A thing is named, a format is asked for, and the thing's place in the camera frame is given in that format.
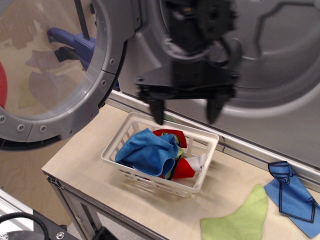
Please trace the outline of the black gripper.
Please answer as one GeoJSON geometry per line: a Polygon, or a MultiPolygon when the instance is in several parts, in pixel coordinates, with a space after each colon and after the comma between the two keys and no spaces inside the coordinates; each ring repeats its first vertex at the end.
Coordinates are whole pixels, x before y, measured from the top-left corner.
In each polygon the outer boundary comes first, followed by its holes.
{"type": "Polygon", "coordinates": [[[224,104],[234,97],[234,85],[239,79],[236,71],[207,60],[168,64],[145,72],[134,82],[140,100],[149,104],[155,122],[164,124],[165,101],[207,100],[206,117],[213,124],[224,104]]]}

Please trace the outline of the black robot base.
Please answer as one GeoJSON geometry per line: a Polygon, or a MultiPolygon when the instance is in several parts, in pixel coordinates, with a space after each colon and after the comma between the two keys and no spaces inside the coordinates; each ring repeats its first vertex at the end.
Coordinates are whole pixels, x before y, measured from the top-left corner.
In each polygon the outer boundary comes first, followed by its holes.
{"type": "Polygon", "coordinates": [[[12,225],[0,231],[2,240],[76,240],[67,227],[57,225],[39,214],[14,211],[0,214],[0,223],[12,225]]]}

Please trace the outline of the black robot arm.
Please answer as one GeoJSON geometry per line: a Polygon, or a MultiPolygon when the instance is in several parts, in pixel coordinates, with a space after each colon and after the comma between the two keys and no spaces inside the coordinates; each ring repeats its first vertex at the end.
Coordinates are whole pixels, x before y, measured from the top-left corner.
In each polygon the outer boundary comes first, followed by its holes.
{"type": "Polygon", "coordinates": [[[234,66],[240,48],[231,49],[224,34],[234,29],[237,12],[231,0],[163,0],[167,33],[166,63],[139,76],[138,97],[149,105],[155,122],[164,122],[167,100],[205,99],[213,124],[236,94],[234,66]]]}

